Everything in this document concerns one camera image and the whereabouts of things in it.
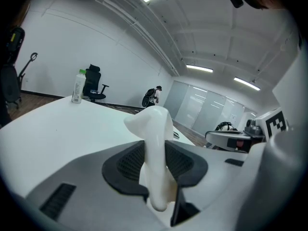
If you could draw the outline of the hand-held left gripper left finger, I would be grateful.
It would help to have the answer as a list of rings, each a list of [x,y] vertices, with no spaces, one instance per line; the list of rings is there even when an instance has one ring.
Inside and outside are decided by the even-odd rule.
[[[140,185],[144,142],[78,157],[38,184],[26,199],[68,231],[164,231]]]

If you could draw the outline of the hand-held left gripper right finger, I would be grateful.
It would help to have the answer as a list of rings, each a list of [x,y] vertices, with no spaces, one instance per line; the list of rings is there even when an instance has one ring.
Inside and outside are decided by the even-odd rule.
[[[166,141],[166,163],[178,190],[172,227],[235,227],[256,179],[265,143],[250,153]]]

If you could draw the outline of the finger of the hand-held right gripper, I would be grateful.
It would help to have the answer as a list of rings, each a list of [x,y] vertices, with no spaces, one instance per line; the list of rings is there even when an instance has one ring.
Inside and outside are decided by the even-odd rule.
[[[207,142],[226,151],[250,149],[251,137],[237,130],[208,131],[205,134]]]
[[[237,131],[237,129],[232,125],[231,122],[221,122],[217,125],[215,131],[230,131],[234,130]]]

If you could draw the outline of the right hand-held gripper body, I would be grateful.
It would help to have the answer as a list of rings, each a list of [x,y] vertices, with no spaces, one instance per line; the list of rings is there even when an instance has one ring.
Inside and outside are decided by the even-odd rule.
[[[268,142],[273,135],[287,130],[287,120],[280,107],[258,117],[254,117],[253,119],[256,120],[256,125],[261,127],[262,133],[257,136],[250,135],[250,148],[255,144]]]

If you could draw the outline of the white plastic object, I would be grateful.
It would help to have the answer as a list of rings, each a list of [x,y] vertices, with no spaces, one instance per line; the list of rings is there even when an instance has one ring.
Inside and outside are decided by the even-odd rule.
[[[151,106],[126,117],[124,124],[145,143],[139,183],[148,189],[152,208],[163,212],[176,200],[177,193],[177,183],[167,167],[165,153],[165,141],[172,141],[174,135],[171,116],[166,108]]]

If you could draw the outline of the frosted glass partition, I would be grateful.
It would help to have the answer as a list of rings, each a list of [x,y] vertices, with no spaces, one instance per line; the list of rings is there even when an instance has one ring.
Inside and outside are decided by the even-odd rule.
[[[213,131],[221,122],[243,130],[257,112],[235,100],[193,85],[174,81],[164,107],[171,118],[199,135]]]

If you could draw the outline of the large white table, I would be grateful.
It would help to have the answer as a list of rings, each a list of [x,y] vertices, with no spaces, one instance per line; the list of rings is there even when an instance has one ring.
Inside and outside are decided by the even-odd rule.
[[[138,141],[128,113],[62,98],[0,129],[0,173],[9,191],[26,197],[38,184],[84,155]]]

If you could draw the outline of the white bottle green cap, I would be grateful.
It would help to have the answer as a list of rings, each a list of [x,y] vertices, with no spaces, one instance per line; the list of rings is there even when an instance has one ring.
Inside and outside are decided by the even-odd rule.
[[[79,73],[76,75],[74,83],[74,90],[72,95],[73,103],[81,103],[85,82],[86,82],[86,70],[80,69]]]

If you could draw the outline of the black office chair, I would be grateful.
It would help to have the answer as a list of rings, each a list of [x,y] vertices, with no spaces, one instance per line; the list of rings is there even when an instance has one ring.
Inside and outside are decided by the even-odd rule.
[[[86,69],[86,81],[83,88],[83,96],[88,98],[92,103],[96,103],[97,100],[103,100],[106,95],[103,93],[108,85],[103,84],[103,88],[99,91],[99,82],[101,79],[100,68],[95,65],[90,65]]]

